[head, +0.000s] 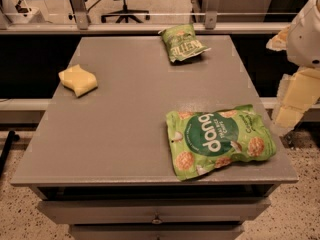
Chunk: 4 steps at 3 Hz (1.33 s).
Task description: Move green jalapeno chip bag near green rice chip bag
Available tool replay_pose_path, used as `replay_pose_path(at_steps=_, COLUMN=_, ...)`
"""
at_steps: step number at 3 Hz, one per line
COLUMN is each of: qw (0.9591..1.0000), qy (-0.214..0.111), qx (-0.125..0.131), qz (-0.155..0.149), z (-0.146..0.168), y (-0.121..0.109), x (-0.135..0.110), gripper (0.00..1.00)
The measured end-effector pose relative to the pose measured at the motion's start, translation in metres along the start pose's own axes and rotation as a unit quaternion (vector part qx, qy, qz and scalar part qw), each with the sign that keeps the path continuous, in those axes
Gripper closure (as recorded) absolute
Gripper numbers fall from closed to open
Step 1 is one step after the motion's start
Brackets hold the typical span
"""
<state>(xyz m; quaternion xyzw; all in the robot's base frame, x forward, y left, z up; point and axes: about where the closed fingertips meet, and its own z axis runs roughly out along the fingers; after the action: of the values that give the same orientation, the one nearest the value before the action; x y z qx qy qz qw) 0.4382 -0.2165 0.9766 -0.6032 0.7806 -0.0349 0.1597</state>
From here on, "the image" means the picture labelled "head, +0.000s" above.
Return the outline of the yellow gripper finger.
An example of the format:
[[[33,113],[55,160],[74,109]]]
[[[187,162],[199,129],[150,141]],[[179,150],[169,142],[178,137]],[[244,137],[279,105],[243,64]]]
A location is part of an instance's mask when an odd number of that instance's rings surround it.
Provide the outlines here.
[[[293,75],[284,74],[279,83],[272,121],[281,128],[294,128],[319,99],[319,68],[299,67]]]
[[[266,48],[272,51],[286,51],[288,31],[289,27],[286,26],[267,42]]]

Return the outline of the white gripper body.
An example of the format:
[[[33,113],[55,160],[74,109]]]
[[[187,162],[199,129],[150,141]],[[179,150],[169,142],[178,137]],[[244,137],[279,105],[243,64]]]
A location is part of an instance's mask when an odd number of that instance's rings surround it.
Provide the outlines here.
[[[308,0],[291,22],[287,35],[287,58],[298,66],[320,66],[319,0]]]

